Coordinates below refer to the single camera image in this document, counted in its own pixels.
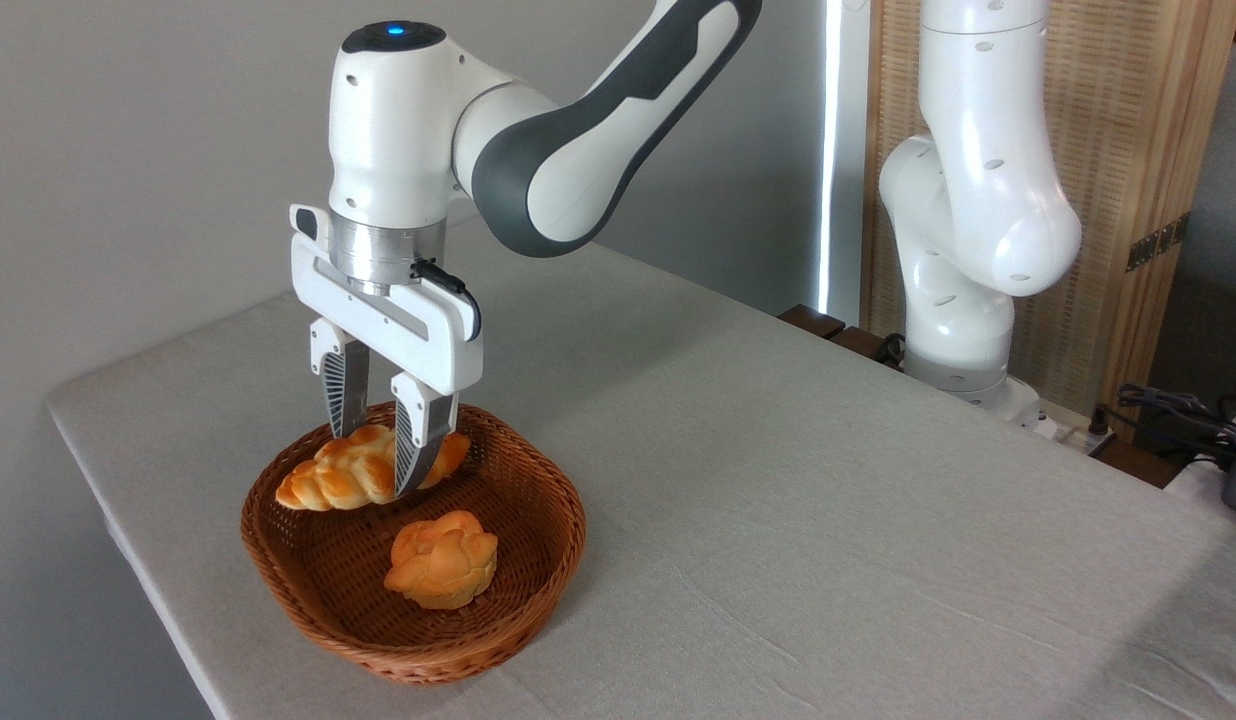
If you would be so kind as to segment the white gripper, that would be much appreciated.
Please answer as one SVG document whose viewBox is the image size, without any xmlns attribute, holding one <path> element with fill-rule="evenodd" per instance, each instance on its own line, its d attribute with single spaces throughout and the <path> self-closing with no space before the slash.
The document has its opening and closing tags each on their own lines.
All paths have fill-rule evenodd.
<svg viewBox="0 0 1236 720">
<path fill-rule="evenodd" d="M 396 396 L 397 496 L 421 487 L 442 438 L 457 424 L 459 396 L 485 373 L 480 314 L 467 296 L 431 279 L 389 287 L 384 295 L 358 290 L 331 264 L 330 215 L 289 207 L 292 279 L 298 300 L 318 315 L 310 327 L 311 372 L 321 378 L 334 438 L 361 429 L 367 417 L 370 348 L 403 372 L 391 378 Z"/>
</svg>

